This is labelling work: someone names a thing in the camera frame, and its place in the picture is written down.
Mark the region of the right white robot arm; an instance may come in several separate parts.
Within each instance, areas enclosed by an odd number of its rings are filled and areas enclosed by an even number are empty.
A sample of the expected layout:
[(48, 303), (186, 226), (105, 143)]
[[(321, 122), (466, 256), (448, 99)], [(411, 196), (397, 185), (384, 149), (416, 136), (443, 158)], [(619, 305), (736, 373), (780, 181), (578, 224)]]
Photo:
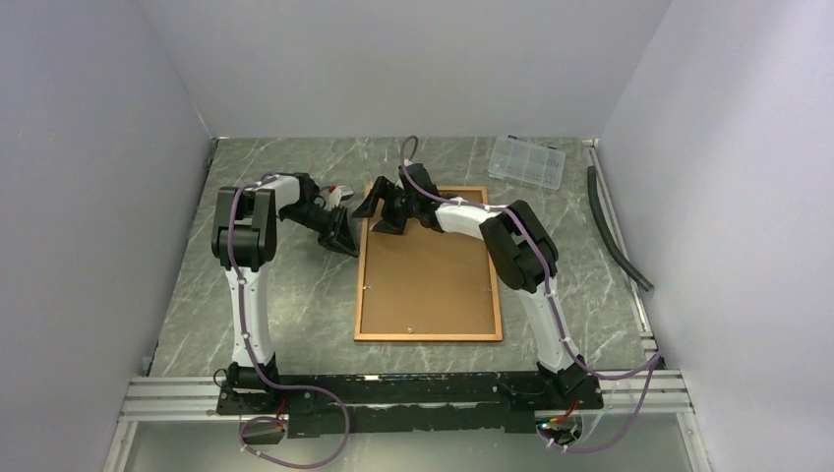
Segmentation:
[(378, 177), (354, 218), (381, 219), (376, 232), (401, 235), (408, 220), (430, 230), (469, 236), (484, 243), (502, 283), (519, 297), (533, 330), (541, 394), (563, 408), (576, 399), (587, 374), (578, 366), (578, 349), (560, 313), (557, 294), (558, 250), (530, 205), (516, 200), (490, 206), (442, 193), (421, 163), (407, 161), (393, 182)]

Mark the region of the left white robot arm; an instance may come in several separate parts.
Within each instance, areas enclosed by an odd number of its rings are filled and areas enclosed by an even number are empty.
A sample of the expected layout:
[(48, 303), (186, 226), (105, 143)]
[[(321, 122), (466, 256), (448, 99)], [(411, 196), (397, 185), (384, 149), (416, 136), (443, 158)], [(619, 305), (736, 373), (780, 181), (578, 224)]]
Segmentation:
[(259, 413), (280, 402), (282, 387), (268, 331), (267, 284), (278, 246), (278, 223), (289, 220), (317, 234), (326, 250), (358, 257), (359, 246), (343, 204), (348, 186), (320, 187), (308, 173), (269, 172), (256, 182), (219, 189), (210, 248), (229, 285), (234, 346), (223, 388), (242, 390)]

